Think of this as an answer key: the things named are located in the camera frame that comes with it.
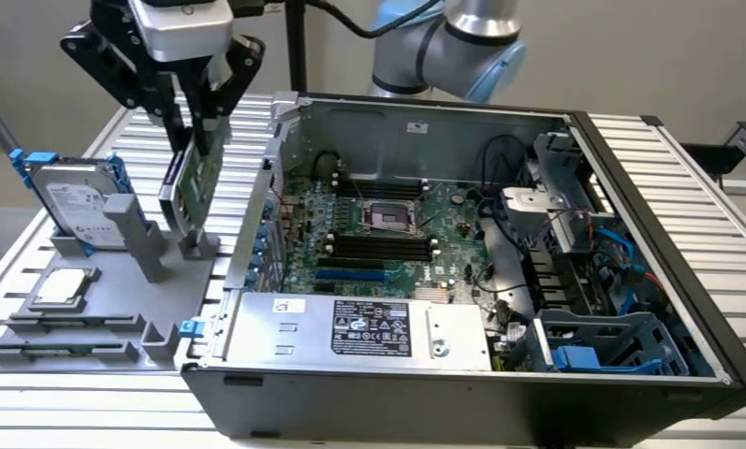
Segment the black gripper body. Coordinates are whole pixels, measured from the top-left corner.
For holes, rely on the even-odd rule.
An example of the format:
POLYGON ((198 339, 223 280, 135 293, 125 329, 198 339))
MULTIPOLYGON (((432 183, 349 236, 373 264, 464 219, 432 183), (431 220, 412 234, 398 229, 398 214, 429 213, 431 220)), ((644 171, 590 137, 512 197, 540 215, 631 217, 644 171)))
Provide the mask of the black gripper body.
POLYGON ((213 1, 94 1, 90 20, 110 41, 129 32, 163 74, 181 79, 181 62, 215 55, 213 1))

